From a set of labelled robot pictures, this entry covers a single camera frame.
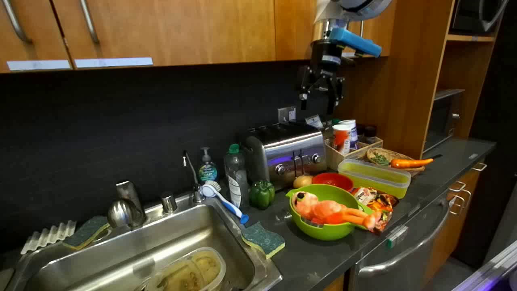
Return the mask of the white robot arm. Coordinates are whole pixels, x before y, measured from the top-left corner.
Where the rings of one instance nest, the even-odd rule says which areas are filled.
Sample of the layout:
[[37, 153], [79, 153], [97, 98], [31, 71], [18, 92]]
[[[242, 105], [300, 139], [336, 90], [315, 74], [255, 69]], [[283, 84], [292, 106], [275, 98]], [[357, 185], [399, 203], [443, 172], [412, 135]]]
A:
[[320, 24], [320, 35], [310, 43], [310, 63], [299, 67], [297, 96], [302, 109], [313, 92], [326, 95], [328, 113], [339, 105], [344, 77], [338, 71], [346, 46], [360, 54], [381, 54], [383, 48], [378, 43], [350, 32], [349, 24], [376, 17], [389, 3], [391, 0], [317, 0], [315, 22]]

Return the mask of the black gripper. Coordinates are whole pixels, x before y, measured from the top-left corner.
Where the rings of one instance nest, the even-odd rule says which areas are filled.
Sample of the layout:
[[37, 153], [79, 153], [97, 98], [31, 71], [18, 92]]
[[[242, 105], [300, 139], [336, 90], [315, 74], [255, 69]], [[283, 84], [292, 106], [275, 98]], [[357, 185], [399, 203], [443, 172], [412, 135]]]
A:
[[310, 63], [299, 67], [297, 95], [305, 109], [313, 92], [325, 92], [326, 113], [331, 114], [342, 98], [344, 79], [338, 74], [341, 48], [329, 38], [313, 40]]

